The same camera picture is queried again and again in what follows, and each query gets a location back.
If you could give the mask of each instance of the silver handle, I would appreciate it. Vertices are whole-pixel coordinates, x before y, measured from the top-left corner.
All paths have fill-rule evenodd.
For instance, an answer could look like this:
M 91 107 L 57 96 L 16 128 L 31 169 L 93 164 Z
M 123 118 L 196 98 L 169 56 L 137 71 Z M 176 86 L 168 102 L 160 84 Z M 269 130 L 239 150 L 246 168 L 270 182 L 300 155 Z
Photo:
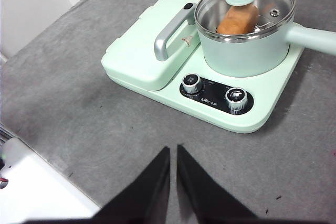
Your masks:
M 189 25 L 195 24 L 194 12 L 196 5 L 195 3 L 186 4 L 156 37 L 154 52 L 157 60 L 165 61 L 168 59 L 166 49 L 167 41 L 185 20 L 188 21 Z

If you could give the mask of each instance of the black control panel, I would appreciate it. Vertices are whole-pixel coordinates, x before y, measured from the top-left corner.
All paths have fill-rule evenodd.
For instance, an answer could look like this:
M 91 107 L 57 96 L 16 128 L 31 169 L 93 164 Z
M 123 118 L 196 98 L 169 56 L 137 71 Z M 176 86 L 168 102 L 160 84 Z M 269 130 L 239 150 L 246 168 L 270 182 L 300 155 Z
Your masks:
M 192 85 L 195 84 L 195 76 L 198 76 L 195 73 L 190 73 L 187 74 L 184 80 L 191 80 L 193 79 Z M 194 101 L 200 102 L 202 104 L 208 105 L 210 107 L 216 108 L 218 110 L 224 111 L 226 113 L 232 114 L 232 115 L 242 115 L 248 112 L 253 104 L 254 100 L 252 95 L 249 92 L 246 92 L 245 90 L 241 88 L 233 88 L 231 86 L 227 86 L 225 84 L 221 84 L 215 81 L 211 81 L 202 77 L 199 77 L 199 82 L 198 84 L 200 88 L 198 88 L 196 93 L 191 93 L 188 88 L 188 84 L 191 84 L 190 81 L 186 83 L 181 83 L 180 85 L 180 93 L 189 99 L 192 99 Z M 227 100 L 226 98 L 226 93 L 228 92 L 228 97 L 233 97 L 235 96 L 236 99 L 231 99 L 230 101 Z M 244 97 L 244 93 L 247 94 L 247 101 L 245 102 L 245 105 L 242 106 L 242 109 L 237 109 L 233 110 L 232 108 L 235 108 L 232 106 L 234 103 L 239 103 L 241 98 Z

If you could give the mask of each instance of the pot handle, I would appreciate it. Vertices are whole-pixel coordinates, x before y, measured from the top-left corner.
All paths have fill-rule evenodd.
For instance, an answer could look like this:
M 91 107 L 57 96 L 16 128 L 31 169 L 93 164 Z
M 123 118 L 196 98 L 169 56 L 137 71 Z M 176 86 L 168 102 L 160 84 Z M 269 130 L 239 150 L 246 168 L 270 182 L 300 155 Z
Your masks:
M 336 33 L 332 31 L 292 25 L 286 34 L 286 41 L 316 51 L 336 55 Z
M 194 12 L 196 5 L 195 3 L 186 4 L 156 37 L 154 52 L 157 60 L 165 61 L 168 59 L 167 41 L 185 20 L 188 20 L 189 25 L 195 24 Z

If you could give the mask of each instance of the small label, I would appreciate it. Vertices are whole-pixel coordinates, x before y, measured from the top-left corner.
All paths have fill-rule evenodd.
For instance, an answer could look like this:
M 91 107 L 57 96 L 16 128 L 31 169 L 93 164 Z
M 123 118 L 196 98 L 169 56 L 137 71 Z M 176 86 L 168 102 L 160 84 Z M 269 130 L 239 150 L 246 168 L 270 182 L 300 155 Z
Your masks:
M 197 97 L 199 94 L 188 94 L 188 93 L 183 93 L 187 97 Z
M 209 100 L 206 99 L 206 98 L 201 98 L 201 101 L 206 102 L 206 103 L 210 103 L 210 104 L 212 104 L 213 106 L 217 106 L 217 103 L 212 102 L 212 101 L 209 101 Z

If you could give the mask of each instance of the light green handle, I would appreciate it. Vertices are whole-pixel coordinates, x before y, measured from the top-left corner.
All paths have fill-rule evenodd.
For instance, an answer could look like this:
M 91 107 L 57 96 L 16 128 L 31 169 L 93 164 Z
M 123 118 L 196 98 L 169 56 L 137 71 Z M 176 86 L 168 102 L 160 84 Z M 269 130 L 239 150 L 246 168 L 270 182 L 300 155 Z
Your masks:
M 286 34 L 286 41 L 316 51 L 336 55 L 336 33 L 293 25 Z

